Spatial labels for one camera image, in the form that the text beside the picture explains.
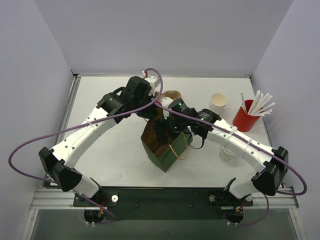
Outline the green paper bag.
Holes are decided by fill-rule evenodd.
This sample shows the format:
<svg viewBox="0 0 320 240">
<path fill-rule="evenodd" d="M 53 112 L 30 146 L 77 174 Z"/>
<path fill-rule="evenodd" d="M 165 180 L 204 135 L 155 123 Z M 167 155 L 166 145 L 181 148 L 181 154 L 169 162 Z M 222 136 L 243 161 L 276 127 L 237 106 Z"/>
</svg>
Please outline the green paper bag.
<svg viewBox="0 0 320 240">
<path fill-rule="evenodd" d="M 188 133 L 180 133 L 171 144 L 162 145 L 157 140 L 153 129 L 153 121 L 158 118 L 164 118 L 161 109 L 157 110 L 155 117 L 147 121 L 140 139 L 150 161 L 163 172 L 167 172 L 176 160 L 185 160 L 187 158 L 188 147 L 193 137 Z"/>
</svg>

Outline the white paper cup with text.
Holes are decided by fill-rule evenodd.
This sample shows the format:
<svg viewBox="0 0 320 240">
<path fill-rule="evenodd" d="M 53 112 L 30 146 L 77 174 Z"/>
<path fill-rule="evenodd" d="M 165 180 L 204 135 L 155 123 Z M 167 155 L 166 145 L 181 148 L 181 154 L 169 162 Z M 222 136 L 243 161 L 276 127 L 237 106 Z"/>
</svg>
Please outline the white paper cup with text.
<svg viewBox="0 0 320 240">
<path fill-rule="evenodd" d="M 229 162 L 231 160 L 235 160 L 238 158 L 238 156 L 230 151 L 229 149 L 225 148 L 224 146 L 221 147 L 220 151 L 219 151 L 219 156 L 221 158 L 221 160 L 225 161 L 225 162 Z"/>
</svg>

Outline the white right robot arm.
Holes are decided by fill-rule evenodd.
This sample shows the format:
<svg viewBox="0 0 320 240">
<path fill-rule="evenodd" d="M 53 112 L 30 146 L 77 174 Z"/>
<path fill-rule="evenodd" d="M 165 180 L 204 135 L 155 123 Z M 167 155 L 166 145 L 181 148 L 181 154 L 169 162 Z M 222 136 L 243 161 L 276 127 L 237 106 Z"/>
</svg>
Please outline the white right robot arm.
<svg viewBox="0 0 320 240">
<path fill-rule="evenodd" d="M 289 152 L 261 144 L 229 125 L 218 114 L 202 109 L 196 111 L 178 98 L 164 97 L 160 101 L 163 116 L 173 132 L 200 136 L 215 142 L 250 164 L 254 172 L 244 178 L 233 178 L 225 187 L 231 199 L 242 199 L 261 192 L 274 196 L 288 172 Z"/>
</svg>

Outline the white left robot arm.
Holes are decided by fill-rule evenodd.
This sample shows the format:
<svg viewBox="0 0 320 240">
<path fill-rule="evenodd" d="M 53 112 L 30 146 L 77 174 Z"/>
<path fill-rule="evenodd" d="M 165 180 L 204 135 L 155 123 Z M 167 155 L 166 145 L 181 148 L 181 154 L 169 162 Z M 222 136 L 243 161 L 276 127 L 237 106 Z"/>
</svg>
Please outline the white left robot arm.
<svg viewBox="0 0 320 240">
<path fill-rule="evenodd" d="M 75 169 L 80 157 L 106 131 L 113 128 L 130 111 L 138 110 L 137 115 L 150 119 L 157 114 L 154 105 L 143 108 L 156 97 L 156 87 L 161 80 L 156 76 L 131 77 L 126 86 L 105 94 L 79 128 L 52 148 L 43 147 L 39 158 L 45 172 L 64 191 L 74 191 L 84 195 L 92 206 L 101 203 L 101 187 L 93 179 Z"/>
</svg>

